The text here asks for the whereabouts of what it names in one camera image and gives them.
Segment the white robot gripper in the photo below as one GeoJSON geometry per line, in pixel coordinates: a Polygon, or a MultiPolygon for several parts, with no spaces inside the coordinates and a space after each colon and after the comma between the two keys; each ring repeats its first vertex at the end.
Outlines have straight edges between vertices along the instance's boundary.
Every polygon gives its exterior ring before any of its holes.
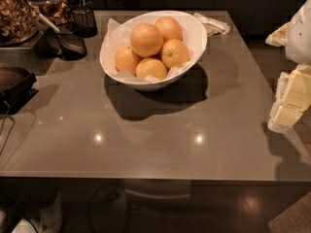
{"type": "Polygon", "coordinates": [[[289,74],[281,73],[267,123],[271,131],[284,134],[311,106],[311,0],[301,6],[290,23],[269,34],[265,42],[285,47],[286,57],[299,64],[289,74]]]}

